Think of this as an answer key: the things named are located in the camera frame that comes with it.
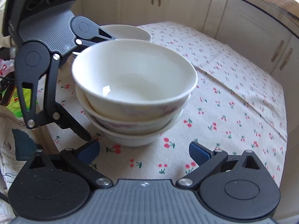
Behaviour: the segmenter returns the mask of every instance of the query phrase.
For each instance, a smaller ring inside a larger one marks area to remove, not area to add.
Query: stack of bowls
[[[135,147],[155,141],[179,120],[197,84],[185,57],[136,39],[85,49],[72,74],[90,122],[114,142]]]

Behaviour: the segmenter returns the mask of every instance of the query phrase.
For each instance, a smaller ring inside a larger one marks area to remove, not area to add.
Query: white bowl
[[[151,40],[149,32],[131,25],[109,24],[103,25],[101,28],[117,39]]]
[[[97,122],[95,117],[93,117],[88,112],[85,112],[85,115],[87,116],[87,118],[90,120],[90,122],[96,128],[101,130],[107,136],[107,138],[114,141],[115,143],[118,143],[120,145],[127,146],[127,147],[139,147],[139,146],[150,144],[150,143],[154,142],[155,140],[157,140],[162,133],[169,130],[172,126],[174,126],[177,123],[177,121],[181,117],[182,113],[183,113],[183,110],[176,113],[175,116],[172,118],[172,120],[161,130],[159,130],[155,133],[152,133],[152,134],[147,134],[147,135],[142,135],[142,136],[130,136],[130,135],[123,135],[123,134],[112,132],[112,131],[106,129],[105,127],[103,127],[99,122]]]
[[[197,84],[197,73],[185,57],[142,40],[93,45],[76,57],[72,74],[98,114],[127,122],[177,111]]]
[[[159,131],[163,128],[167,123],[173,118],[173,116],[177,113],[173,112],[170,115],[166,115],[157,120],[145,121],[145,122],[122,122],[111,120],[106,117],[99,115],[95,112],[91,105],[89,104],[83,90],[76,85],[76,94],[80,104],[89,114],[95,117],[95,119],[103,125],[105,128],[110,131],[121,133],[125,135],[144,135],[151,134],[153,132]]]

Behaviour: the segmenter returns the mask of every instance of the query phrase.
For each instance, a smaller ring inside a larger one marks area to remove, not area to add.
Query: tablecloth
[[[177,124],[159,140],[132,148],[108,140],[86,118],[79,104],[71,62],[59,71],[56,101],[67,109],[101,145],[91,167],[116,181],[131,179],[177,179],[198,166],[188,146],[197,141],[205,147],[239,155],[252,149],[277,185],[282,177],[287,131],[282,86],[243,56],[192,28],[173,22],[140,26],[152,42],[185,56],[196,68],[198,85]],[[40,80],[38,102],[43,101]],[[47,126],[58,150],[84,143],[70,129]]]

